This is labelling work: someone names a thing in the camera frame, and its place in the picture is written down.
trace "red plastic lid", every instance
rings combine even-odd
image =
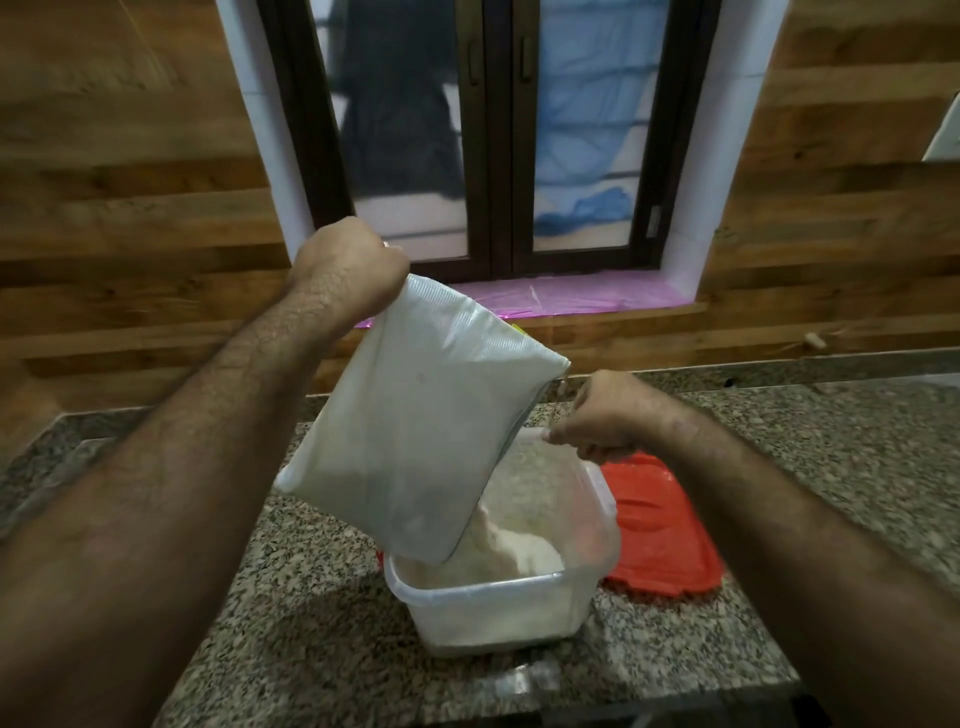
[[[633,589],[680,596],[720,586],[723,562],[673,474],[636,454],[601,470],[616,500],[620,561],[608,578]]]

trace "window pane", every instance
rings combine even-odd
[[[468,254],[453,0],[311,0],[357,215],[414,260]]]
[[[540,0],[534,251],[626,247],[668,0]]]

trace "wooden wall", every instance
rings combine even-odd
[[[214,0],[0,4],[0,351],[154,400],[288,267]]]
[[[524,328],[577,372],[960,345],[960,165],[920,164],[958,37],[795,0],[698,302]],[[0,6],[0,200],[0,351],[67,410],[156,400],[288,266],[213,0]]]

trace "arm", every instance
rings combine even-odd
[[[0,724],[149,724],[214,620],[329,345],[409,264],[347,219],[285,294],[0,551]]]
[[[960,716],[960,602],[708,415],[599,372],[549,434],[603,462],[666,463],[744,592],[841,725]]]

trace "dark window frame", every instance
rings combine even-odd
[[[540,253],[533,251],[540,0],[453,1],[468,255],[418,261],[412,270],[454,283],[659,267],[722,0],[670,2],[629,244]],[[355,210],[316,24],[309,0],[257,0],[257,6],[319,228]]]
[[[483,0],[455,2],[468,254],[411,266],[414,273],[445,282],[491,277]],[[317,26],[309,0],[257,0],[257,7],[310,215],[320,228],[355,214],[355,208]]]
[[[671,0],[669,4],[628,245],[534,252],[540,0],[513,3],[514,276],[660,267],[720,4],[721,0]]]

